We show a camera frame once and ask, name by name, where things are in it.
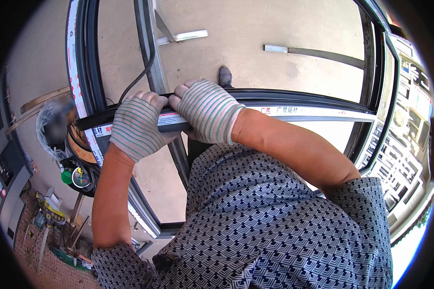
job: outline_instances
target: black cable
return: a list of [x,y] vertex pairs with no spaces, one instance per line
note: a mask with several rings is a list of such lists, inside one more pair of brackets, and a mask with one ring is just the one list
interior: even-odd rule
[[145,69],[142,71],[142,73],[140,73],[140,75],[137,78],[135,78],[135,80],[131,84],[129,84],[129,86],[124,90],[124,92],[121,95],[121,98],[119,99],[118,106],[121,105],[122,100],[124,100],[124,97],[127,95],[129,90],[131,90],[132,87],[150,70],[151,66],[153,65],[153,61],[155,60],[156,48],[154,44],[153,33],[151,29],[149,29],[148,25],[146,28],[147,28],[146,34],[148,36],[148,42],[150,43],[150,59],[148,60],[148,63],[146,64]]

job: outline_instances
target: striped work glove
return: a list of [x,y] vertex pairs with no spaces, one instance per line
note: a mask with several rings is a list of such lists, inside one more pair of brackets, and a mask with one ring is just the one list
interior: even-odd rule
[[180,132],[160,133],[157,124],[167,97],[140,91],[129,96],[116,110],[110,142],[134,162],[157,152],[172,142]]
[[169,105],[194,128],[197,140],[229,143],[231,131],[244,105],[223,88],[206,79],[187,80],[169,97]]

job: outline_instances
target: wooden plank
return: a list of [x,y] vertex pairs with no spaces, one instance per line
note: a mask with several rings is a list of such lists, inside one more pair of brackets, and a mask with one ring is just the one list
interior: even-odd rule
[[31,101],[29,101],[28,103],[24,104],[20,111],[21,114],[30,111],[31,109],[33,109],[34,107],[37,107],[38,105],[44,103],[45,101],[49,101],[55,97],[58,97],[60,95],[63,94],[69,94],[71,92],[71,88],[69,86],[64,87],[64,88],[60,88],[57,89],[55,91],[49,92],[47,94],[41,95],[36,99],[33,99]]
[[5,135],[8,136],[9,134],[11,134],[11,132],[14,131],[18,126],[23,124],[26,120],[30,119],[32,116],[36,115],[39,111],[40,109],[36,109],[35,111],[23,116],[20,120],[18,120],[16,123],[14,123],[5,131]]

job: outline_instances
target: patterned shirt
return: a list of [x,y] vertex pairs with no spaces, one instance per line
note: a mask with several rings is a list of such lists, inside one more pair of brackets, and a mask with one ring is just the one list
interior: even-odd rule
[[327,200],[265,153],[218,144],[193,162],[185,217],[179,233],[153,258],[156,267],[126,244],[95,249],[101,284],[125,289],[392,285],[378,178],[350,180]]

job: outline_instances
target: shoe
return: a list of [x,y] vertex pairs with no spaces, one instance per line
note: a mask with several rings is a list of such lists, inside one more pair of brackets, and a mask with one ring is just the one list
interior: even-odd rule
[[233,76],[231,75],[228,67],[226,67],[225,65],[220,67],[217,73],[218,84],[223,88],[234,88],[231,86],[232,80]]

